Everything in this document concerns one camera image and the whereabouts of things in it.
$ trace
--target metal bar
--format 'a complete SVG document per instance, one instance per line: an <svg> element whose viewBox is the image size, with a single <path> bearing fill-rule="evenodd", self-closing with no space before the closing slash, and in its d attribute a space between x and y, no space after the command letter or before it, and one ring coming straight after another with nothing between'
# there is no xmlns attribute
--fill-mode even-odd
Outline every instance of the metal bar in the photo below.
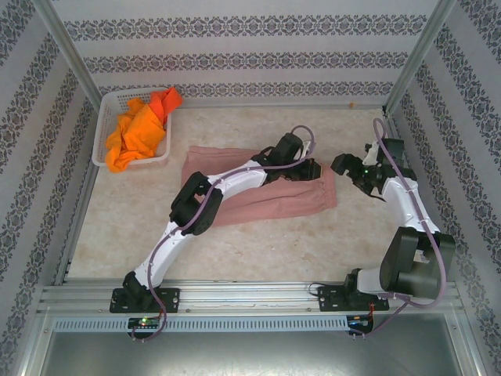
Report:
<svg viewBox="0 0 501 376"><path fill-rule="evenodd" d="M120 284L94 281L94 284L64 284L45 287L38 305L38 315L52 316L114 316L109 313L111 294ZM340 316L360 314L360 312L321 313L317 297L308 293L310 283L222 283L166 281L163 287L181 289L179 311L170 316L217 315L217 316L273 316L273 315L324 315ZM401 302L390 301L390 311L394 312ZM448 284L444 301L427 313L448 313L463 311L459 292L454 283ZM422 309L409 307L404 314L422 313ZM376 311L386 314L388 311Z"/></svg>
<svg viewBox="0 0 501 376"><path fill-rule="evenodd" d="M61 258L61 263L59 264L59 270L56 274L56 279L54 281L55 285L61 285L64 282L64 278L69 271L70 260L73 258L75 249L77 248L78 238L80 237L81 228L84 224L85 213L87 213L88 203L91 200L92 190L94 188L94 183L96 182L97 173L99 167L89 162L87 176L85 177L85 183L82 187L82 195L77 204L77 211L75 213L75 220L70 229L70 234L68 235L68 242L63 250L63 257Z"/></svg>
<svg viewBox="0 0 501 376"><path fill-rule="evenodd" d="M388 133L390 134L390 137L393 139L399 139L398 137L398 131L395 123L393 122L393 118L391 117L390 114L385 114L384 119L386 120L388 124Z"/></svg>
<svg viewBox="0 0 501 376"><path fill-rule="evenodd" d="M19 376L40 375L52 337L55 319L51 316L35 317L27 347L24 350Z"/></svg>
<svg viewBox="0 0 501 376"><path fill-rule="evenodd" d="M448 313L444 317L461 373L464 376L486 375L466 313Z"/></svg>
<svg viewBox="0 0 501 376"><path fill-rule="evenodd" d="M433 44L433 40L442 28L442 24L450 14L454 4L456 4L455 0L440 0L438 2L390 92L387 102L384 105L386 114L393 114L395 111L398 102L400 102L400 99L403 97L417 68L423 62L424 57Z"/></svg>
<svg viewBox="0 0 501 376"><path fill-rule="evenodd" d="M294 108L328 108L331 110L374 110L380 109L380 104L339 103L339 98L304 97L221 97L221 98L186 98L182 108L235 108L235 107L294 107Z"/></svg>
<svg viewBox="0 0 501 376"><path fill-rule="evenodd" d="M88 72L84 60L80 57L74 43L71 41L70 35L67 33L63 22L57 15L51 0L34 0L33 5L44 21L45 26L49 29L51 36L56 41L59 50L63 54L71 70L74 72L75 76L77 76L78 82L84 89L94 109L98 112L102 98L101 92L98 90L94 80L92 80L92 76Z"/></svg>
<svg viewBox="0 0 501 376"><path fill-rule="evenodd" d="M59 317L54 331L58 333L124 333L127 317ZM156 328L139 328L142 333ZM347 331L346 316L191 316L169 317L163 329L168 333L222 333L263 331Z"/></svg>

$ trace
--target enclosure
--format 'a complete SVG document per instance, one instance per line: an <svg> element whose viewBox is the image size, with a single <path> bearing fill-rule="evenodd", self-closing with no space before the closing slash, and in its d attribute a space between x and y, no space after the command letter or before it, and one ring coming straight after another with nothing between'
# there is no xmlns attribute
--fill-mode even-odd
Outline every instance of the enclosure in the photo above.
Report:
<svg viewBox="0 0 501 376"><path fill-rule="evenodd" d="M383 357L379 374L501 374L499 0L0 6L0 374L358 374ZM95 166L103 96L172 86L167 163ZM456 242L440 305L364 342L342 335L361 312L319 309L311 284L379 267L397 228L335 175L333 208L194 237L162 284L181 291L169 334L152 352L128 343L142 315L110 313L111 292L159 241L191 146L258 152L307 125L330 168L364 157L378 117ZM149 368L118 366L131 353Z"/></svg>

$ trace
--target basket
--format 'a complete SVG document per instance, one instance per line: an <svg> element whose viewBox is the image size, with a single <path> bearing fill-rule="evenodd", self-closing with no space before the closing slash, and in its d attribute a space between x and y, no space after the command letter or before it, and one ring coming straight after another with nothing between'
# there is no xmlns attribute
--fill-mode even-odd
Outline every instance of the basket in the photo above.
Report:
<svg viewBox="0 0 501 376"><path fill-rule="evenodd" d="M106 166L105 157L108 149L106 139L117 129L117 115L129 110L127 102L132 98L141 98L144 103L150 102L150 93L167 90L167 88L141 88L109 92L101 101L99 116L97 118L96 135L94 136L94 148L92 149L92 162L94 165ZM160 142L155 157L132 161L127 169L163 166L167 163L167 157L171 150L171 115L169 114L166 124L167 134Z"/></svg>

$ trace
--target cable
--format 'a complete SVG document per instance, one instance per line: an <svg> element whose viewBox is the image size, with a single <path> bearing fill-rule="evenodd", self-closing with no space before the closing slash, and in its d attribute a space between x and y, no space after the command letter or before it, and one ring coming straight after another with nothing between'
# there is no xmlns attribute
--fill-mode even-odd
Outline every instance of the cable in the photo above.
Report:
<svg viewBox="0 0 501 376"><path fill-rule="evenodd" d="M136 331L136 329L138 327L134 327L132 329L132 333L131 333L132 341L139 340L141 343L149 341L149 340L155 338L156 336L158 336L162 332L162 330L165 328L165 325L167 325L167 315L165 314L167 312L167 310L165 308L164 302L162 302L162 300L158 297L157 293L155 292L155 290L153 288L153 284L151 283L151 267L153 266L153 260L155 259L155 255L157 254L157 252L160 249L160 247L169 238L171 238L177 231L187 230L188 228L191 227L192 224L195 223L195 221L198 219L198 217L200 216L201 212L204 210L205 206L207 205L209 196L212 194L212 192L214 191L215 187L220 182L222 182L223 180L229 178L230 176L233 176L235 174L238 174L238 173L241 173L241 172L245 172L245 171L253 171L253 170L281 170L281 169L285 169L285 168L291 168L291 167L294 167L294 166L297 166L297 165L303 163L313 153L313 150L315 149L315 145L316 145L315 144L315 135L313 135L313 131L309 127L307 127L306 125L296 125L294 128L292 128L292 130L290 132L294 133L294 131L296 131L299 128L302 128L302 129L305 129L306 131L308 131L308 133L310 134L310 136L312 138L309 150L308 150L308 152L306 153L306 155L303 158L300 158L300 159L298 159L297 161L295 161L293 163L285 164L283 166L254 166L254 167L249 167L249 168L244 167L244 168L239 168L238 170L231 171L231 172L227 173L226 175L222 176L221 178L219 178L218 180L216 180L212 184L211 188L209 188L207 194L205 195L204 199L202 200L202 203L200 204L200 207L196 211L195 215L190 219L190 221L188 223L186 223L184 226L178 226L178 227L176 227L169 234L167 234L167 236L165 236L164 238L162 238L158 242L157 246L153 249L153 252L151 253L150 260L148 262L148 270L147 270L146 275L147 275L147 280L148 280L148 288L151 291L151 295L153 296L153 298L157 301L158 305L160 306L160 315L159 315L159 317L163 315L162 324L159 326L159 328L157 329L157 331L155 331L154 333L152 333L147 338L137 338L135 336L135 331Z"/></svg>
<svg viewBox="0 0 501 376"><path fill-rule="evenodd" d="M386 200L385 200L385 199L383 199L382 197L379 197L379 196L374 196L373 194L369 194L368 196L369 196L369 197L372 197L372 198L376 198L376 199L381 200L381 201L383 201L383 202L386 202Z"/></svg>
<svg viewBox="0 0 501 376"><path fill-rule="evenodd" d="M369 321L374 321L374 303L369 304Z"/></svg>
<svg viewBox="0 0 501 376"><path fill-rule="evenodd" d="M363 331L360 331L360 330L358 330L358 329L354 329L353 327L349 327L349 328L350 328L350 330L347 332L347 333L348 333L348 335L350 335L350 332L354 332L354 333L356 333L356 334L361 335L363 339L366 339L367 334L366 334L366 333L364 333Z"/></svg>
<svg viewBox="0 0 501 376"><path fill-rule="evenodd" d="M320 285L320 286L322 286L322 287L327 287L327 285L326 285L326 284L321 284L320 282L311 282L311 283L309 284L309 286L308 286L308 293L309 293L310 295L313 295L313 296L315 296L315 297L319 298L319 295L318 295L318 294L313 294L313 293L312 293L312 286L313 286L314 284L319 284L319 285Z"/></svg>
<svg viewBox="0 0 501 376"><path fill-rule="evenodd" d="M414 192L411 191L411 188L407 181L405 180L403 174L401 173L400 169L398 168L397 164L391 157L390 152L387 150L386 146L383 143L383 140L381 138L380 133L377 131L377 123L380 123L383 126L383 134L386 134L386 126L384 125L383 121L376 117L373 121L373 126L374 126L374 133L376 133L376 138L377 142L379 143L380 148L382 149L384 155L388 159L388 161L391 164L391 167L395 170L397 173L397 176L400 178L402 185L404 188L407 190L407 193L410 196L411 201L413 202L413 206L416 209L417 213L417 218L420 220L421 226L423 227L426 235L428 236L428 239L430 239L431 242L431 247L433 248L433 252L435 253L435 258L437 259L438 263L438 268L440 270L440 290L438 291L437 298L431 303L428 304L421 304L414 302L413 300L410 299L408 295L405 294L399 294L399 293L385 293L385 294L379 294L381 298L399 298L405 303L417 307L417 308L433 308L435 307L438 303L440 303L444 297L445 294L445 289L446 289L446 283L447 283L447 273L445 272L445 265L444 265L444 260L442 259L442 255L440 254L440 250L438 249L437 242L435 241L435 238L433 237L433 234L431 233L430 227L428 227L428 224L426 220L424 219L423 212L421 211L421 208L417 202L417 198L414 195Z"/></svg>

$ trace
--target pink towel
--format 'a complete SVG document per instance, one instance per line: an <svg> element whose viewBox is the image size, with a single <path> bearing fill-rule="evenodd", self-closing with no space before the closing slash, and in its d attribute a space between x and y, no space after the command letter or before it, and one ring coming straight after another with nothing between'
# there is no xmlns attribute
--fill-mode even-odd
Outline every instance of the pink towel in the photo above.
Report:
<svg viewBox="0 0 501 376"><path fill-rule="evenodd" d="M190 146L181 172L181 184L196 171L217 175L237 168L259 153L248 149L218 149ZM235 225L261 219L299 217L336 206L334 172L322 165L322 176L308 182L278 179L259 188L247 190L224 201L214 226Z"/></svg>

